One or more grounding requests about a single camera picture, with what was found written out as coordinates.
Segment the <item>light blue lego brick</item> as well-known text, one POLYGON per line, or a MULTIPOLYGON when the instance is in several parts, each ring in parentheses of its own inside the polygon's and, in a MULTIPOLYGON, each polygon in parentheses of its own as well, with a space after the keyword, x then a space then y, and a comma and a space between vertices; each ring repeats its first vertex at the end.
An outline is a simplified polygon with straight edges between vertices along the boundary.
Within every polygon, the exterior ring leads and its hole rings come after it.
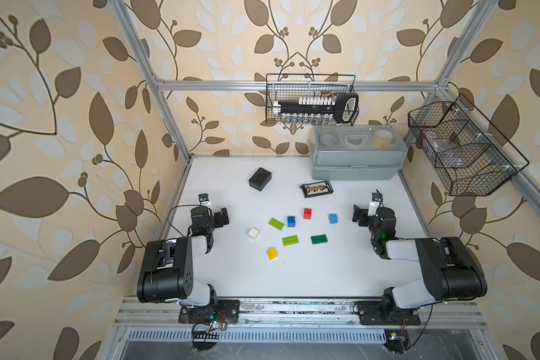
POLYGON ((330 214, 328 220, 330 224, 336 224, 338 222, 338 216, 336 214, 330 214))

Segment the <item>white lego brick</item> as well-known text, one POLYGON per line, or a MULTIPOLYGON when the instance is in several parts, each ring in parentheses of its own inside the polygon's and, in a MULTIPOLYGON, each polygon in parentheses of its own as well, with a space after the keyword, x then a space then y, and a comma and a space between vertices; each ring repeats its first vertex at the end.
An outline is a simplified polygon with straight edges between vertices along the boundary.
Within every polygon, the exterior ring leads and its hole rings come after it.
POLYGON ((249 231, 247 231, 247 237, 253 241, 256 241, 258 237, 260 236, 260 231, 257 228, 250 228, 249 231))

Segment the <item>dark green lego brick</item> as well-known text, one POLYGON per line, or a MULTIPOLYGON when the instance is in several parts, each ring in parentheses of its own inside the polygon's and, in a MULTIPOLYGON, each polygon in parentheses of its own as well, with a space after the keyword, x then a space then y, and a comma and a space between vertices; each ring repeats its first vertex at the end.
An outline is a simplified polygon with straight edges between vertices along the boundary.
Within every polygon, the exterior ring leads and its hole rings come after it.
POLYGON ((313 245, 325 244, 328 242, 328 238, 325 234, 312 235, 312 237, 310 237, 310 240, 313 245))

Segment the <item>lime lego brick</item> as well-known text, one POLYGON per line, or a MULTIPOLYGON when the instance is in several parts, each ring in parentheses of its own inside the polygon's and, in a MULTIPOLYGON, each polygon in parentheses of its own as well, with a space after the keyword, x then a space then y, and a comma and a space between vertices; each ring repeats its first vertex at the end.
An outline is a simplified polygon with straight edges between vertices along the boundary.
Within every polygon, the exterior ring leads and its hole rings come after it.
POLYGON ((279 231, 282 231, 282 229, 284 228, 284 223, 275 218, 271 218, 268 224, 279 231))
POLYGON ((299 243, 299 238, 297 235, 291 235, 288 237, 282 238, 283 246, 297 245, 299 243))

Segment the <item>yellow lego brick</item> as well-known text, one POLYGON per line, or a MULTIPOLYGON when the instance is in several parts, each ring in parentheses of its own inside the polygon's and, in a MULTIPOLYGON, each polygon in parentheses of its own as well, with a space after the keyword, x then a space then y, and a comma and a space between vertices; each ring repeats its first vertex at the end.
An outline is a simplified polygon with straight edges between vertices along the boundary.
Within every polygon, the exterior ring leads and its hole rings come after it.
POLYGON ((278 252, 276 251, 274 247, 271 247, 270 249, 268 249, 266 254, 270 260, 273 260, 278 257, 278 252))

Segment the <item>red lego brick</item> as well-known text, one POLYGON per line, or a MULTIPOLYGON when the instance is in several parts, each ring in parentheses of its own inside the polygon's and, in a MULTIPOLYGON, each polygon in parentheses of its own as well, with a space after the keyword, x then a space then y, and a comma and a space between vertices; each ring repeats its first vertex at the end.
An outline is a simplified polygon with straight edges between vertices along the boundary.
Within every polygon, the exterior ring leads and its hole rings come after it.
POLYGON ((304 209, 303 218, 304 218, 305 220, 310 220, 311 217, 312 217, 312 210, 309 209, 309 208, 305 208, 305 209, 304 209))

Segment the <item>dark blue lego brick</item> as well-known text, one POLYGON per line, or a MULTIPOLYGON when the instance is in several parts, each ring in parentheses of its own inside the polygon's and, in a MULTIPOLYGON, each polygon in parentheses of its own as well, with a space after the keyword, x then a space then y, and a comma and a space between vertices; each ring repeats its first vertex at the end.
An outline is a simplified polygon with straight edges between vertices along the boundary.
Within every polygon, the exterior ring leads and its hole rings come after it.
POLYGON ((296 217, 295 216, 288 216, 287 217, 287 226, 288 227, 295 227, 296 226, 296 217))

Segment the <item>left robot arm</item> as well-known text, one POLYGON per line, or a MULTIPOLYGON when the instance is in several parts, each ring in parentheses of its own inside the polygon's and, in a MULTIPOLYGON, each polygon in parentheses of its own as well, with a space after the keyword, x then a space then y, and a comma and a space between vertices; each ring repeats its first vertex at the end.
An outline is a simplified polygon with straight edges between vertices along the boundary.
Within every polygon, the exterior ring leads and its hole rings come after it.
POLYGON ((214 287, 195 279, 194 258, 211 252, 214 230, 230 223, 228 212, 200 205, 190 211, 190 217, 188 235, 147 244, 136 285, 140 302, 177 302, 186 308, 218 303, 214 287))

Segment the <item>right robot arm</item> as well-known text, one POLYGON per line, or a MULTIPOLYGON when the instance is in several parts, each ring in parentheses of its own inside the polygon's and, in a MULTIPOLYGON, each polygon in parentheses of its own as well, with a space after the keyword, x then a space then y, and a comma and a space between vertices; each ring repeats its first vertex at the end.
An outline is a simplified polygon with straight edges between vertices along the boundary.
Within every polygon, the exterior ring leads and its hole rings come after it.
POLYGON ((413 311, 425 305, 470 301, 486 295, 485 276, 458 237, 397 237, 395 212, 381 205, 368 209, 354 205, 352 221, 369 229, 370 243, 381 259, 419 265, 420 278, 384 290, 380 306, 383 311, 413 311))

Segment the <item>black box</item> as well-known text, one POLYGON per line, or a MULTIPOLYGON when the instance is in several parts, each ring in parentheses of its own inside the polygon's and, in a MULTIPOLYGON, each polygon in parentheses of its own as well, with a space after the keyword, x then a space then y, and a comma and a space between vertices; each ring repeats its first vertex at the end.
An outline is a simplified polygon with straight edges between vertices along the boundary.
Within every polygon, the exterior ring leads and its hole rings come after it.
POLYGON ((256 170, 252 177, 250 177, 249 185, 255 190, 262 191, 271 179, 272 173, 260 167, 256 170))

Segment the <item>grey plastic toolbox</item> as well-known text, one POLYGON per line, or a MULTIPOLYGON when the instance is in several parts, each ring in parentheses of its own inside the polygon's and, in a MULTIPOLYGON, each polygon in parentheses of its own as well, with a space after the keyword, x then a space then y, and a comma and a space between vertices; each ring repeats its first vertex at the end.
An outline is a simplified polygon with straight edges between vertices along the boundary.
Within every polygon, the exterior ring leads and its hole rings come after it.
POLYGON ((310 135, 310 173, 316 180, 390 180, 406 156, 403 137, 390 125, 316 126, 310 135))

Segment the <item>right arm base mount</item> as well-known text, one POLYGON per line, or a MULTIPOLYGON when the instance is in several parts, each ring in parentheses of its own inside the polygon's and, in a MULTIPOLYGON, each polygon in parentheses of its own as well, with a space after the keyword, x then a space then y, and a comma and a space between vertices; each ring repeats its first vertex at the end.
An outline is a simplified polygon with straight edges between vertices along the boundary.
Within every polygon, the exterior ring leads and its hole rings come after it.
POLYGON ((353 308, 363 326, 419 326, 421 320, 412 309, 401 309, 381 301, 357 301, 353 308))

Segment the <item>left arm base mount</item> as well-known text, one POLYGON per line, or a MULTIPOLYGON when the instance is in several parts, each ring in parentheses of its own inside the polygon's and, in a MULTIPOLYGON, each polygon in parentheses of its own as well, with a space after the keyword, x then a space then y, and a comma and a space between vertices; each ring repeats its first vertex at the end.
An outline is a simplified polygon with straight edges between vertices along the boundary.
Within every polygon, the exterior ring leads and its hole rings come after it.
POLYGON ((222 298, 211 300, 207 306, 182 306, 178 322, 181 324, 220 323, 236 324, 240 315, 240 301, 222 298))

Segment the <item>aluminium front rail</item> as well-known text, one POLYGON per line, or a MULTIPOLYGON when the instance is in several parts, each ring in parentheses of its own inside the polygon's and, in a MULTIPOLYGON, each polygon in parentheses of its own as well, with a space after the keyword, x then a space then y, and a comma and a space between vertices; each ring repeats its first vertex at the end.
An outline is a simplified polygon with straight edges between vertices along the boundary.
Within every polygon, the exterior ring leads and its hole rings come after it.
POLYGON ((178 304, 123 300, 115 318, 119 339, 198 344, 384 344, 398 336, 415 340, 419 331, 487 328, 474 302, 426 305, 413 319, 388 324, 363 298, 220 298, 221 311, 193 325, 178 304))

